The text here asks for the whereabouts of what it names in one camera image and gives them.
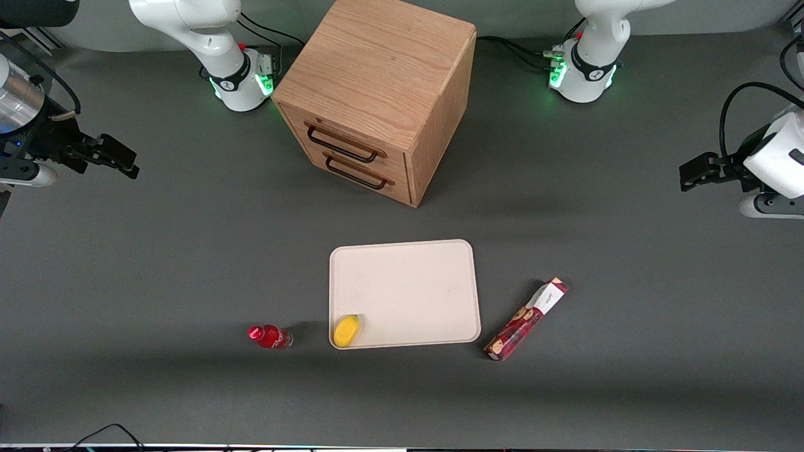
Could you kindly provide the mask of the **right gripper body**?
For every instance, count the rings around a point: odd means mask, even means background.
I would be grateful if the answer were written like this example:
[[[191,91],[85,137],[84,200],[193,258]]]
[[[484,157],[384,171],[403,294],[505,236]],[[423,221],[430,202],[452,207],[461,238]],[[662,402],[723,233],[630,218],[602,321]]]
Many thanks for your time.
[[[1,101],[3,174],[54,174],[46,161],[85,172],[84,160],[72,154],[84,143],[77,114],[49,98],[5,55]]]

